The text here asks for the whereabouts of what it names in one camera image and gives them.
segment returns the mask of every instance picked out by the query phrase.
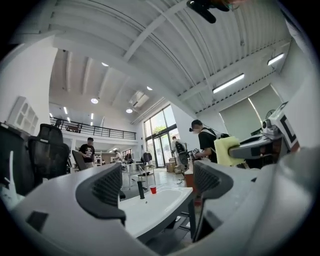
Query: fluorescent light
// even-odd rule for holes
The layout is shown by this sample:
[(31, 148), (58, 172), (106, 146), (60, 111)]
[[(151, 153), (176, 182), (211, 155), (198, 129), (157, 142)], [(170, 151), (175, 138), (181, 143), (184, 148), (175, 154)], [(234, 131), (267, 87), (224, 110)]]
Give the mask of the fluorescent light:
[(243, 79), (245, 77), (245, 74), (240, 74), (238, 76), (236, 76), (235, 78), (233, 78), (232, 80), (218, 86), (216, 89), (213, 89), (213, 93), (217, 93), (220, 92), (221, 90), (223, 90), (224, 88), (227, 88), (230, 85), (233, 85), (234, 83), (240, 81), (241, 79)]
[(92, 99), (91, 99), (91, 102), (92, 102), (93, 104), (97, 104), (99, 101), (98, 101), (96, 98), (92, 98)]
[(281, 54), (279, 54), (278, 56), (270, 59), (270, 60), (268, 61), (268, 66), (270, 66), (270, 65), (272, 65), (273, 63), (277, 62), (278, 60), (282, 59), (284, 56), (285, 56), (285, 54), (284, 54), (284, 53), (281, 53)]

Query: white pillar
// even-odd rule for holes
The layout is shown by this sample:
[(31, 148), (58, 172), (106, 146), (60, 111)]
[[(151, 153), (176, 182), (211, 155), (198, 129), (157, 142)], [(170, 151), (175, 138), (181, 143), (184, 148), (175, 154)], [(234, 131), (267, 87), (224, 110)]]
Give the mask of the white pillar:
[(72, 150), (76, 150), (76, 141), (77, 140), (75, 138), (71, 139), (71, 158), (70, 158), (71, 164), (76, 163), (74, 156), (72, 155)]

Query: headphones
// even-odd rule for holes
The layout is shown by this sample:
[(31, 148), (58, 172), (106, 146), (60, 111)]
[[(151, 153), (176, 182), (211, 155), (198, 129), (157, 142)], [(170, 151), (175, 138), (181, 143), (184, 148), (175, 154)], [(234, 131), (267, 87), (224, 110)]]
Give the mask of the headphones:
[(189, 0), (186, 5), (201, 15), (207, 22), (213, 24), (216, 23), (217, 19), (211, 14), (209, 9), (217, 8), (222, 12), (229, 12), (229, 5), (227, 3), (224, 4), (224, 2), (223, 0), (221, 3), (213, 3), (211, 0)]

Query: backpack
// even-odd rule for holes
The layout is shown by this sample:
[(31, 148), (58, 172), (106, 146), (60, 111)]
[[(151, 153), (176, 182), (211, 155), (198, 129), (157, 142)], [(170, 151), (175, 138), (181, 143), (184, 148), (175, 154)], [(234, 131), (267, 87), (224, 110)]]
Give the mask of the backpack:
[(175, 148), (176, 151), (178, 152), (178, 154), (185, 152), (185, 147), (179, 142), (179, 141), (175, 141)]

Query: glass door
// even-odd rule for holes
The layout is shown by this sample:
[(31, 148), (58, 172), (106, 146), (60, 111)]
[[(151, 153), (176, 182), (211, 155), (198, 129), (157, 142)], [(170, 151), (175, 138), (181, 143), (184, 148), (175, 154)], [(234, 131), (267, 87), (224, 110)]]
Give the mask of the glass door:
[(172, 154), (168, 134), (162, 135), (160, 138), (164, 163), (169, 163), (169, 159), (172, 158)]
[(155, 157), (156, 157), (156, 161), (157, 161), (157, 165), (158, 165), (157, 167), (158, 168), (165, 167), (164, 156), (163, 156), (160, 138), (154, 139), (154, 149), (155, 149)]

